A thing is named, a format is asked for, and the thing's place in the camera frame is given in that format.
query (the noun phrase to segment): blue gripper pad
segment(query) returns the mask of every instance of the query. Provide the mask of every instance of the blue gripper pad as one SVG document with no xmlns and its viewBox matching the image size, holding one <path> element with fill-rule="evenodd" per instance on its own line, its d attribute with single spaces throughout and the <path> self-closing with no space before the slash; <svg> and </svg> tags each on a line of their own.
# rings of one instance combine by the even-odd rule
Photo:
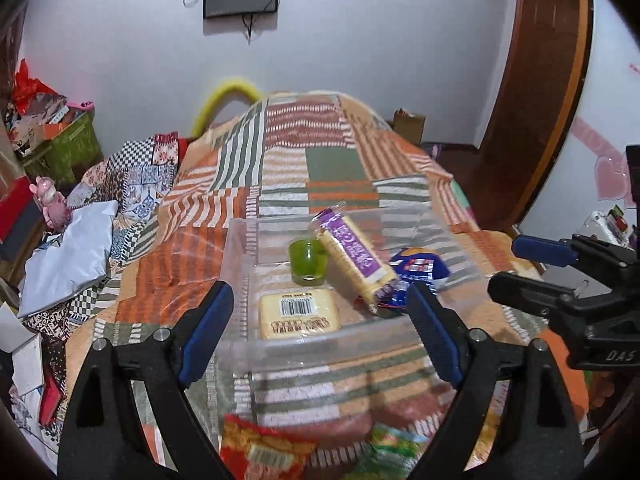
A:
<svg viewBox="0 0 640 480">
<path fill-rule="evenodd" d="M 188 388 L 204 375 L 233 310 L 234 294 L 231 287 L 224 283 L 210 300 L 206 313 L 182 349 L 178 382 L 183 387 Z"/>
<path fill-rule="evenodd" d="M 578 260 L 578 253 L 571 245 L 533 236 L 518 236 L 511 243 L 511 251 L 524 260 L 555 267 L 566 267 Z"/>
<path fill-rule="evenodd" d="M 454 311 L 444 309 L 422 284 L 412 285 L 406 297 L 407 313 L 437 374 L 458 389 L 464 380 L 468 363 L 468 347 L 463 336 L 466 326 Z"/>
</svg>

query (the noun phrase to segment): purple label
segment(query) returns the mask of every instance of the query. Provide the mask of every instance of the purple label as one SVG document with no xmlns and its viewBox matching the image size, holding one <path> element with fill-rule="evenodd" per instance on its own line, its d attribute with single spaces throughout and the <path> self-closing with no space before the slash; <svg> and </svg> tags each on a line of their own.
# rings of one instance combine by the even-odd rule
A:
<svg viewBox="0 0 640 480">
<path fill-rule="evenodd" d="M 326 209 L 318 215 L 320 225 L 329 231 L 344 248 L 347 256 L 356 265 L 365 278 L 371 276 L 380 269 L 380 264 L 371 254 L 364 244 L 357 237 L 351 228 L 345 224 L 340 213 Z"/>
</svg>

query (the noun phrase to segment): metal screw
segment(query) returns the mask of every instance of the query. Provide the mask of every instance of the metal screw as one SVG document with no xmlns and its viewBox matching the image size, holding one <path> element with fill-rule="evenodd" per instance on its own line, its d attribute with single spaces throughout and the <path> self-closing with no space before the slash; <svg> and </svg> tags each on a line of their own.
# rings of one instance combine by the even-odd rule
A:
<svg viewBox="0 0 640 480">
<path fill-rule="evenodd" d="M 99 352 L 100 350 L 104 350 L 105 346 L 107 346 L 107 340 L 101 337 L 100 339 L 96 339 L 91 346 L 94 350 Z"/>
<path fill-rule="evenodd" d="M 166 341 L 167 339 L 169 339 L 170 335 L 171 335 L 171 330 L 169 330 L 168 328 L 162 327 L 154 332 L 154 339 L 156 341 Z"/>
<path fill-rule="evenodd" d="M 469 337 L 476 343 L 479 343 L 486 339 L 486 332 L 480 328 L 472 328 L 469 331 Z"/>
<path fill-rule="evenodd" d="M 546 344 L 546 341 L 544 339 L 534 339 L 533 348 L 535 348 L 539 352 L 545 352 L 549 350 L 549 345 Z"/>
</svg>

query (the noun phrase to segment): pink stuffed toy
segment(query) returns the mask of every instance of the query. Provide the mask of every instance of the pink stuffed toy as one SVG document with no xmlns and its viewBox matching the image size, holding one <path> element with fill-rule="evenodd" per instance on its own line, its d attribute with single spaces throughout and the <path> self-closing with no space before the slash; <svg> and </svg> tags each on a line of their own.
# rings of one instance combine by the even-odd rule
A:
<svg viewBox="0 0 640 480">
<path fill-rule="evenodd" d="M 42 209 L 47 227 L 61 233 L 71 222 L 72 211 L 66 206 L 62 193 L 56 191 L 53 180 L 48 176 L 37 176 L 35 186 L 31 184 L 29 190 L 35 195 L 36 202 Z"/>
</svg>

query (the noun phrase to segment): green square patch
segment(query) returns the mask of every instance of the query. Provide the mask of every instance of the green square patch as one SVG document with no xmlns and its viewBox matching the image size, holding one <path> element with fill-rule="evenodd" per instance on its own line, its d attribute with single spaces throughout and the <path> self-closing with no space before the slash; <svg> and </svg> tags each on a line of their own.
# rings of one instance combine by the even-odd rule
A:
<svg viewBox="0 0 640 480">
<path fill-rule="evenodd" d="M 311 182 L 368 180 L 358 152 L 349 148 L 307 148 L 306 165 Z"/>
</svg>

